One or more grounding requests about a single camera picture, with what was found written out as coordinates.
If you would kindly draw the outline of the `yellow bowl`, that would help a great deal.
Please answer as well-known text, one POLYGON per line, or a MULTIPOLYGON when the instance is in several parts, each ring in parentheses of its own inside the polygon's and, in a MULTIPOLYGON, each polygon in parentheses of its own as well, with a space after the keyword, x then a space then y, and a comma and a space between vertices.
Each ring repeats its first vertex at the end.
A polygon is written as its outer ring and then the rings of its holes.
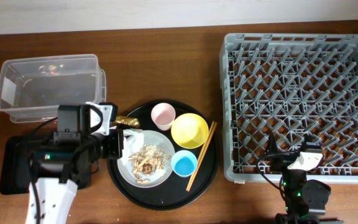
POLYGON ((195 149, 208 138, 209 126, 200 115, 185 113, 175 119, 171 127, 174 142, 185 149, 195 149))

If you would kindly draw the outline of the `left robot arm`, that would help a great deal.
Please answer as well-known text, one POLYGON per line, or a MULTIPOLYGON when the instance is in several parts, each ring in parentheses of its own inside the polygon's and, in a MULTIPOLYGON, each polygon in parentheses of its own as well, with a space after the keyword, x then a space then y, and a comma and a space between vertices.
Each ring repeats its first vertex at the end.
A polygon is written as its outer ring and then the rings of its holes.
POLYGON ((116 117, 114 103, 60 105, 57 117, 43 123, 57 122, 50 136, 36 147, 29 147, 29 141, 37 130, 27 136, 24 149, 30 184, 26 223, 65 223, 80 179, 94 173, 91 165, 100 159, 122 157, 123 131, 110 128, 116 117))

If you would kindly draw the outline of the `gold snack wrapper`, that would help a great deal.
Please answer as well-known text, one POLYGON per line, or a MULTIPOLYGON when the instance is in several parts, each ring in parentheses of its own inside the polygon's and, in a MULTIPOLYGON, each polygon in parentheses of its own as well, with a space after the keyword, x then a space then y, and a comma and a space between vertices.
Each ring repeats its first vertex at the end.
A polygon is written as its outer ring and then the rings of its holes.
POLYGON ((118 126, 120 124, 132 128, 140 128, 139 120, 128 116, 116 116, 116 119, 111 123, 111 126, 118 126))

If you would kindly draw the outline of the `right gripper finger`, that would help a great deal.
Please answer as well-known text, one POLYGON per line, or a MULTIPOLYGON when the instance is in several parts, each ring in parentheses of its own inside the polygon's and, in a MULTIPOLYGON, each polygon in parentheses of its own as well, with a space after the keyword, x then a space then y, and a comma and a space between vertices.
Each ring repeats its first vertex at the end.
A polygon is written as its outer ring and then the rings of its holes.
POLYGON ((306 134, 304 135, 303 151, 321 151, 321 146, 317 142, 313 142, 312 137, 306 134))
POLYGON ((268 144, 266 147, 265 155, 269 156, 271 154, 276 154, 278 152, 276 139, 273 133, 270 133, 268 136, 268 144))

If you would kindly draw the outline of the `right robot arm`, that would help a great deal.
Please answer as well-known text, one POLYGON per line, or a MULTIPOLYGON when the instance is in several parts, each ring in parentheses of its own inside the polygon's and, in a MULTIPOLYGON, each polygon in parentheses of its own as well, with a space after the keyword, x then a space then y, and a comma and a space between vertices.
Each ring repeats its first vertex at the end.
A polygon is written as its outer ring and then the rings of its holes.
POLYGON ((280 152, 274 134, 269 134, 264 159, 270 170, 281 174, 279 191, 286 205, 285 213, 275 216, 275 223, 319 223, 326 213, 325 205, 331 194, 327 184, 307 179, 307 173, 317 168, 323 159, 322 147, 305 136, 298 149, 280 152))

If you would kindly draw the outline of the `small blue cup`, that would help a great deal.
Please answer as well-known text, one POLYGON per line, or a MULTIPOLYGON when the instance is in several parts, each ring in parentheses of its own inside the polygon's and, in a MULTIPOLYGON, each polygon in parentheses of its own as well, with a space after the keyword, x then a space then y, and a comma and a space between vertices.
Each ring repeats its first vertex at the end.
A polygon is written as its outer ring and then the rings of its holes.
POLYGON ((176 152, 171 159, 171 167, 178 176, 191 176, 198 166, 196 156, 187 150, 176 152))

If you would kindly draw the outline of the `white napkin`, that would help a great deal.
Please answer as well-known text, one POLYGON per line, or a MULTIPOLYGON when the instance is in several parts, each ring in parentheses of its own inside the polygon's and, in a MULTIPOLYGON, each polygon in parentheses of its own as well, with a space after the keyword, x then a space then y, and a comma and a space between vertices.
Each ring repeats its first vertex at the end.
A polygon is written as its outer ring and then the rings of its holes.
POLYGON ((129 162, 130 156, 142 149, 144 145, 144 133, 141 129, 125 129, 123 134, 124 149, 122 150, 120 161, 125 166, 129 162))

